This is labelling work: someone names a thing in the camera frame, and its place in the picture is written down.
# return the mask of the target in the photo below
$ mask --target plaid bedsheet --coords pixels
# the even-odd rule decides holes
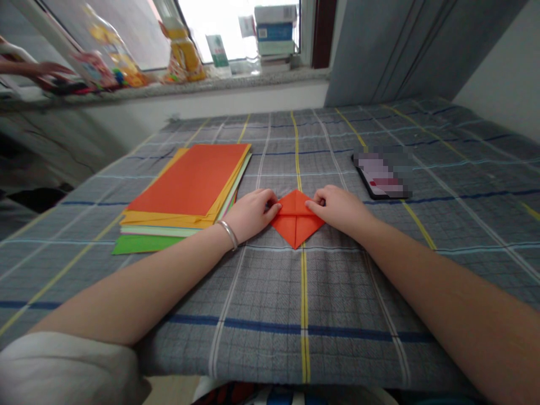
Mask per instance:
[[[540,147],[443,100],[181,120],[0,242],[0,347],[144,254],[111,256],[119,215],[177,148],[248,142],[238,196],[326,184],[540,309]],[[372,201],[361,142],[413,154],[413,196]],[[466,390],[470,384],[361,246],[324,225],[293,250],[272,227],[216,268],[137,348],[143,372]]]

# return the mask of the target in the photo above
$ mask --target paper stack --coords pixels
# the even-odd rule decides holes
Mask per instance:
[[[124,211],[112,254],[158,251],[221,219],[235,201],[249,144],[179,149]]]

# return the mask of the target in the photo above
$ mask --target wall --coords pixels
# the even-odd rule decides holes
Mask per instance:
[[[169,118],[200,118],[322,107],[328,82],[156,97],[107,105],[3,114],[0,131],[77,186],[134,149]]]
[[[189,119],[319,108],[324,104],[327,89],[326,81],[300,82],[152,98],[83,110],[131,150],[174,116]]]
[[[540,0],[529,0],[453,102],[540,142]]]

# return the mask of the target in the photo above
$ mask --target white sleeve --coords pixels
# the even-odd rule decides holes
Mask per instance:
[[[55,332],[25,335],[0,353],[0,403],[142,404],[150,384],[127,347]]]

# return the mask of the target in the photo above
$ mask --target bracelet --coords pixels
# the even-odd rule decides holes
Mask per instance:
[[[235,233],[232,231],[229,224],[227,222],[221,220],[221,219],[218,221],[218,224],[220,224],[223,228],[225,228],[225,230],[229,234],[229,237],[232,240],[232,244],[235,246],[235,247],[233,247],[232,251],[235,251],[236,249],[238,249],[238,241],[236,240]]]

